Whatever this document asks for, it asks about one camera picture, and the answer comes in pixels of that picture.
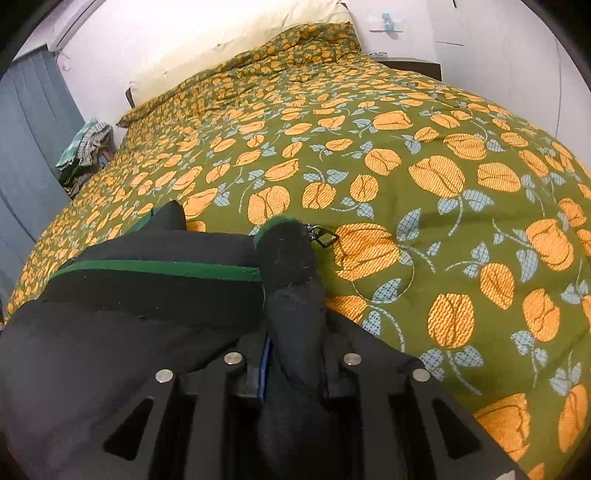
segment metal clip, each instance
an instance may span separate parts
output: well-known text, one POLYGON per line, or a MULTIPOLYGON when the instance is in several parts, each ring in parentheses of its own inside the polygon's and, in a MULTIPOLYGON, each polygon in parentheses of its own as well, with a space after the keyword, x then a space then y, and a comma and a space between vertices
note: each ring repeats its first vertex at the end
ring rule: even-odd
POLYGON ((340 237, 330 230, 320 226, 320 225, 306 225, 306 230, 308 231, 308 236, 310 237, 310 242, 317 242, 322 248, 328 248, 333 245, 340 237), (330 239, 327 242, 321 240, 323 236, 329 235, 330 239))

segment green comforter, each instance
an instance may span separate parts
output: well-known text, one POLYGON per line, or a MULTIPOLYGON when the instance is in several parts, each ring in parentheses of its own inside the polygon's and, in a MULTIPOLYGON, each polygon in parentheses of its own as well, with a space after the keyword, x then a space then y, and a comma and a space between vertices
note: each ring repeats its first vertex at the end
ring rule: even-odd
POLYGON ((564 146, 373 62, 350 24, 293 28, 121 125, 121 150, 43 233, 9 312, 171 199, 198 231, 252 235, 286 213, 340 235, 317 255, 329 306, 420 356, 533 479, 560 472, 591 382, 591 181, 564 146))

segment blue strip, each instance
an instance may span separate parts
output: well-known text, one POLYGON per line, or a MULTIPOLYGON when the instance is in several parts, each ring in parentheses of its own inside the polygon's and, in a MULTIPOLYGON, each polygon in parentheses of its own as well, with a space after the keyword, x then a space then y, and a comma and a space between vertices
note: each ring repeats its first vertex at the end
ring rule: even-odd
POLYGON ((271 338, 267 336, 265 348, 262 351, 261 367, 259 369, 259 391, 258 399, 261 403, 265 401, 265 387, 267 386, 267 363, 269 361, 269 352, 271 351, 271 338))

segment bolt head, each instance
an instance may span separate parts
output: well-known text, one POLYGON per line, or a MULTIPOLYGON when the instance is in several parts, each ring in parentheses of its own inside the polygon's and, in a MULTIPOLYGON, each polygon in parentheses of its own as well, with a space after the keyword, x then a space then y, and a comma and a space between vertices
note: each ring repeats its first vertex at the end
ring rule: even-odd
POLYGON ((353 365, 359 365, 361 363, 361 355, 359 355, 358 353, 353 353, 353 352, 347 353, 343 357, 343 362, 345 362, 350 367, 353 365))
POLYGON ((417 381, 417 382, 426 382, 427 380, 429 380, 429 378, 431 378, 431 374, 425 370, 424 368, 417 368, 416 370, 413 370, 413 378, 417 381))
POLYGON ((174 378, 174 373, 172 370, 168 368, 163 368, 162 370, 158 370, 156 373, 156 380, 159 383, 166 383, 170 382, 174 378))
POLYGON ((242 362, 242 354, 241 353, 238 353, 238 352, 226 353, 226 355, 224 356, 223 360, 228 365, 237 365, 240 362, 242 362))

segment black metal bracket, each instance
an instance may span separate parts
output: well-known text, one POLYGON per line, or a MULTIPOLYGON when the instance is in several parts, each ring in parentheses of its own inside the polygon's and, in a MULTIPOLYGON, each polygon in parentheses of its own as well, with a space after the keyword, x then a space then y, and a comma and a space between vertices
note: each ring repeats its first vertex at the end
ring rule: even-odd
MULTIPOLYGON (((348 460, 350 480, 527 479, 420 360, 362 333, 328 333, 323 344, 322 402, 329 410, 344 403, 343 418, 358 418, 347 432, 357 440, 343 451, 357 459, 348 460)), ((260 331, 233 350, 201 370, 150 378, 60 480, 240 478, 228 467, 244 445, 232 440, 232 418, 264 408, 270 344, 260 331)))

